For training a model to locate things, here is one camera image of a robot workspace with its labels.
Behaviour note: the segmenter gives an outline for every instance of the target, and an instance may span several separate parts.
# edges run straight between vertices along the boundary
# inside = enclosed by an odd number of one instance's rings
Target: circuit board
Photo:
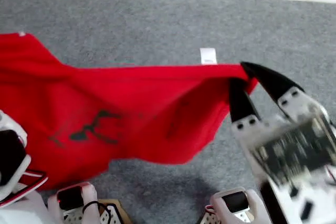
[[[252,154],[277,185],[336,163],[336,138],[323,115],[303,121],[257,146]]]

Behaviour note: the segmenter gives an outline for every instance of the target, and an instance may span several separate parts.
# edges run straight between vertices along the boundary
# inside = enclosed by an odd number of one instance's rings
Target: motion blur robot arm
[[[48,179],[45,173],[28,170],[31,157],[26,154],[27,133],[11,117],[0,111],[0,207],[5,207],[35,190]],[[22,176],[34,178],[18,186]]]
[[[253,63],[241,65],[283,112],[262,120],[246,83],[230,80],[232,131],[251,165],[273,224],[335,223],[336,137],[326,109],[282,74]],[[252,223],[268,222],[255,219]]]

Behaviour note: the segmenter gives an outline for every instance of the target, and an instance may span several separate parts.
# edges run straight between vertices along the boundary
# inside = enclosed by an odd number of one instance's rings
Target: red t-shirt
[[[233,77],[248,81],[240,65],[74,68],[32,35],[0,35],[0,109],[28,133],[29,168],[47,172],[44,189],[114,158],[189,161],[229,112]]]

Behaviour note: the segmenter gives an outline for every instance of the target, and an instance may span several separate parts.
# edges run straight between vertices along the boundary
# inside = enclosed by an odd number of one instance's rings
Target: clothing tag
[[[217,64],[215,48],[200,48],[201,63],[203,65]]]

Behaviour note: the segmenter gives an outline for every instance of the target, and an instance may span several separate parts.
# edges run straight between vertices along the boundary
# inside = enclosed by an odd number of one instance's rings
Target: black cable
[[[85,210],[86,210],[89,206],[91,206],[92,204],[97,204],[97,206],[98,206],[98,210],[99,210],[100,207],[102,207],[102,208],[108,213],[108,215],[109,215],[109,220],[107,221],[107,224],[110,224],[110,223],[111,223],[111,219],[112,219],[112,216],[111,216],[111,210],[108,209],[107,206],[105,206],[103,203],[100,203],[100,202],[98,202],[98,201],[96,201],[96,200],[87,203],[87,204],[83,207],[83,210],[82,210],[83,214],[84,214]]]

